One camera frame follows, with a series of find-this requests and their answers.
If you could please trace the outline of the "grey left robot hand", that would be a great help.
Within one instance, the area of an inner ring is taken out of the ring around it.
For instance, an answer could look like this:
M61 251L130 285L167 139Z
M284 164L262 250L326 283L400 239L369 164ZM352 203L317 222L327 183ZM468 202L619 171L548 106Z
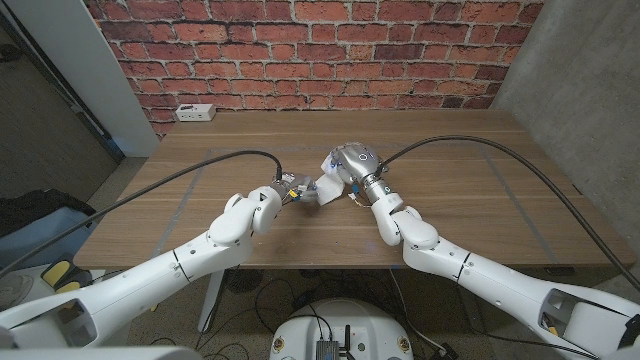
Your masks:
M316 183L308 175L283 172L270 186L280 195L283 205L289 202L311 203L318 199Z

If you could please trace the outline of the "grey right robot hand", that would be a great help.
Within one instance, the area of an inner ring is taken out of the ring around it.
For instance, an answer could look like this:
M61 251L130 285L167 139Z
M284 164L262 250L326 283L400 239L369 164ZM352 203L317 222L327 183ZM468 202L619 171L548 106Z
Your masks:
M372 148L359 142L349 142L335 147L321 168L339 183L356 185L373 204L392 193L382 178L388 167L379 168L381 164L382 160Z

